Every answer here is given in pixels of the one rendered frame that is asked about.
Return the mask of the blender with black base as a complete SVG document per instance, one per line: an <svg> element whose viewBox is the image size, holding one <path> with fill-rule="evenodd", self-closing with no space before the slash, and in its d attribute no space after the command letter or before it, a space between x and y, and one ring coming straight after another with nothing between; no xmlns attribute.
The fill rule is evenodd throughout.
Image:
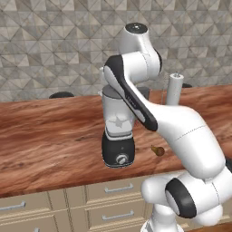
<svg viewBox="0 0 232 232"><path fill-rule="evenodd" d="M101 139L101 154L106 166L123 168L130 166L135 158L135 143L132 130L136 116L110 85L101 91L103 119L105 123ZM118 164L116 158L126 154L128 161Z"/></svg>

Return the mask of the silver blender knob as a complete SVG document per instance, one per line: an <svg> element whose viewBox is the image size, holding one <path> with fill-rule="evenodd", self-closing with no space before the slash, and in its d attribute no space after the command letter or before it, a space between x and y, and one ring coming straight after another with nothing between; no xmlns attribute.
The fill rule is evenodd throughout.
<svg viewBox="0 0 232 232"><path fill-rule="evenodd" d="M118 163L118 164L124 164L125 162L127 162L128 161L128 157L127 157L127 155L126 154L120 154L120 155L118 155L117 156L117 158L116 158L116 162Z"/></svg>

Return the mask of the brown pear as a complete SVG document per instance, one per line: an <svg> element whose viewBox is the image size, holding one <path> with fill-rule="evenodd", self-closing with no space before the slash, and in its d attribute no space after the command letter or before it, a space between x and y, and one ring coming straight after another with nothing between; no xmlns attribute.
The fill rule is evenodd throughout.
<svg viewBox="0 0 232 232"><path fill-rule="evenodd" d="M158 157L163 156L165 153L165 150L162 147L151 146L150 148Z"/></svg>

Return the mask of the white paper towel roll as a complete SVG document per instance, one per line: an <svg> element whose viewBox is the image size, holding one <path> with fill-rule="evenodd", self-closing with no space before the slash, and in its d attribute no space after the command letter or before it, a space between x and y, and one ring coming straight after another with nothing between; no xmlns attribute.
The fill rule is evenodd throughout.
<svg viewBox="0 0 232 232"><path fill-rule="evenodd" d="M166 98L167 105L179 104L179 98L181 94L183 80L184 80L184 76L179 74L178 72L172 73L169 76L167 98Z"/></svg>

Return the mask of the beige drawer front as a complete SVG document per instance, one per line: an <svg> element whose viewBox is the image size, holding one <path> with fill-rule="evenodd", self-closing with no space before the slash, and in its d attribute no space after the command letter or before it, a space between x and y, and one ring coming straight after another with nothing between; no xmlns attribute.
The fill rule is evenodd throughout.
<svg viewBox="0 0 232 232"><path fill-rule="evenodd" d="M46 193L34 193L22 196L15 196L10 198L0 198L0 207L8 207L12 205L18 205L22 201L25 201L26 205L24 208L0 211L0 215L16 212L24 212L36 209L49 209L50 203Z"/></svg>
<svg viewBox="0 0 232 232"><path fill-rule="evenodd" d="M65 210L0 222L0 232L34 232L36 227L40 229L40 232L71 232Z"/></svg>
<svg viewBox="0 0 232 232"><path fill-rule="evenodd" d="M140 192L140 185L145 177L137 177L132 179L120 179L108 182L102 182L97 184L91 184L86 187L87 196L89 200L96 200L100 198L112 198L115 196L119 196L120 194L130 194ZM107 187L109 189L117 189L128 186L130 183L133 184L134 188L121 192L114 193L105 193L104 188Z"/></svg>
<svg viewBox="0 0 232 232"><path fill-rule="evenodd" d="M120 203L111 203L103 207L95 207L87 210L89 217L89 229L105 229L107 227L123 227L128 225L136 225L145 221L146 203L142 199L127 200ZM121 215L134 211L134 215L130 217L116 218L114 220L102 220L102 215L107 217Z"/></svg>

